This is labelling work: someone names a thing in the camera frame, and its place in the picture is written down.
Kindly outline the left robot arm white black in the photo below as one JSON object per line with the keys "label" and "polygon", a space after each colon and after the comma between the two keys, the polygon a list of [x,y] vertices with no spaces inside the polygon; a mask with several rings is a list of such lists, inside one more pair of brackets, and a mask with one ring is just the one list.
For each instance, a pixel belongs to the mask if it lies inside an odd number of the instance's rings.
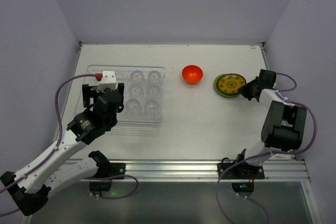
{"label": "left robot arm white black", "polygon": [[124,108],[123,83],[84,84],[82,91],[87,95],[83,100],[85,110],[74,117],[59,139],[24,168],[1,175],[4,189],[24,216],[42,209],[52,193],[75,179],[93,177],[107,170],[108,160],[99,151],[90,153],[71,170],[60,170],[75,153],[111,131],[118,122],[117,114]]}

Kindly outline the orange plastic bowl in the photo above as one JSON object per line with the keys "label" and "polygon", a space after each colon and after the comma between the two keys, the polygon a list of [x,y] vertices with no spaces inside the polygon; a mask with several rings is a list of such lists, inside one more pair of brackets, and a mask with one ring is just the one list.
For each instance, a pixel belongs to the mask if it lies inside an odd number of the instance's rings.
{"label": "orange plastic bowl", "polygon": [[182,70],[182,78],[188,84],[197,84],[203,78],[203,71],[197,65],[185,66]]}

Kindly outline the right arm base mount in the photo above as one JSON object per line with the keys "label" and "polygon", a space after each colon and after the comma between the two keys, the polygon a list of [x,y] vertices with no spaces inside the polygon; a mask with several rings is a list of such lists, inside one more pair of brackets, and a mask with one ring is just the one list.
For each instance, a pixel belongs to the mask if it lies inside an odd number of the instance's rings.
{"label": "right arm base mount", "polygon": [[247,163],[231,168],[222,177],[222,180],[230,180],[232,190],[243,197],[249,197],[253,194],[257,179],[265,179],[263,167]]}

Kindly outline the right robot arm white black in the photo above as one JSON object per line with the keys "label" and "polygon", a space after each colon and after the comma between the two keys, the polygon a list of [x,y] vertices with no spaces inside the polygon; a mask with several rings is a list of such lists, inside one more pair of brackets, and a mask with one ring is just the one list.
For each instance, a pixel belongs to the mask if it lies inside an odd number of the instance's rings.
{"label": "right robot arm white black", "polygon": [[249,101],[255,99],[268,109],[260,140],[237,155],[235,162],[261,167],[277,154],[288,154],[300,148],[305,130],[307,109],[288,102],[275,89],[277,74],[261,69],[259,76],[238,89]]}

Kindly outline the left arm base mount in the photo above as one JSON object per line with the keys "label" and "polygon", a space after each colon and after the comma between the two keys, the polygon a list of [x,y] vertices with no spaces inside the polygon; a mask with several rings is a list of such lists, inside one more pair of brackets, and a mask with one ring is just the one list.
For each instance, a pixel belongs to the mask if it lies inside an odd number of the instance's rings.
{"label": "left arm base mount", "polygon": [[[92,178],[107,178],[117,175],[125,174],[125,163],[109,163],[108,165],[103,165],[102,168],[98,168],[97,172],[92,175]],[[102,195],[103,192],[108,192],[112,187],[112,180],[90,180],[89,191],[93,194]]]}

